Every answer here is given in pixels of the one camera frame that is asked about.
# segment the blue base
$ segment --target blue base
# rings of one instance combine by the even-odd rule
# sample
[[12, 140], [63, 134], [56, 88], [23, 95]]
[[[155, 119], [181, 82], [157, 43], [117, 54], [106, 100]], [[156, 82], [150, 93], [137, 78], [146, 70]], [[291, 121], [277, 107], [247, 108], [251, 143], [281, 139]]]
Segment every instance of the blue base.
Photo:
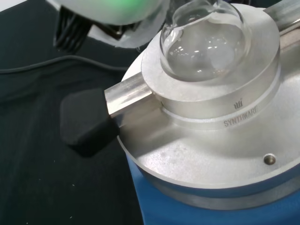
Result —
[[249, 210], [204, 210], [160, 193], [130, 159], [128, 163], [145, 225], [300, 225], [300, 191]]

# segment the glass flask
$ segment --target glass flask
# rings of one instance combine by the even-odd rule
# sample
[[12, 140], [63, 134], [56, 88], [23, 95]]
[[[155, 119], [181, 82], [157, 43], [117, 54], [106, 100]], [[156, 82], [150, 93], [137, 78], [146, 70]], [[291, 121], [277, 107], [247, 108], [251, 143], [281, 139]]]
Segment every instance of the glass flask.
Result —
[[173, 0], [160, 48], [164, 71], [201, 82], [228, 74], [249, 51], [251, 37], [240, 12], [222, 0]]

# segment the circular metal platform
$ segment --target circular metal platform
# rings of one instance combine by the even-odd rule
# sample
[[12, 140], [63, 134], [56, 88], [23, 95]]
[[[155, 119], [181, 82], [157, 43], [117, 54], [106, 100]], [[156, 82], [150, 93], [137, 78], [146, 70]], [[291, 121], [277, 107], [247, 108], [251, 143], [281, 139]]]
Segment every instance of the circular metal platform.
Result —
[[[225, 118], [198, 121], [222, 128], [195, 129], [180, 116], [158, 109], [122, 127], [122, 147], [159, 190], [194, 206], [251, 208], [296, 191], [299, 51], [295, 45], [281, 52], [282, 72], [274, 74], [257, 101]], [[140, 66], [137, 60], [132, 68]]]

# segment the metal rod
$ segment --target metal rod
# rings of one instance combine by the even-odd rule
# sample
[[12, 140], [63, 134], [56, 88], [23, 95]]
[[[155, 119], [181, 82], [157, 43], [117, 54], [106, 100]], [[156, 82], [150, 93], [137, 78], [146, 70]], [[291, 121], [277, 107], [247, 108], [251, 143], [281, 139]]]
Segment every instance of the metal rod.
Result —
[[161, 106], [138, 73], [105, 90], [107, 109], [119, 127], [135, 121]]
[[300, 0], [283, 0], [264, 11], [276, 22], [280, 35], [300, 27]]

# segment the logo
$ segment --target logo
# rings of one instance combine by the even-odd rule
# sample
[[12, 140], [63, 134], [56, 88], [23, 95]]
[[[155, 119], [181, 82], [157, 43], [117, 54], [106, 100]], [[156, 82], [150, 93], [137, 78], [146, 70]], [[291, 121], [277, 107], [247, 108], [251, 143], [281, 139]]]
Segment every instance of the logo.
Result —
[[243, 106], [242, 98], [240, 99], [240, 101], [238, 101], [237, 103], [234, 104], [235, 109], [239, 109], [242, 106]]

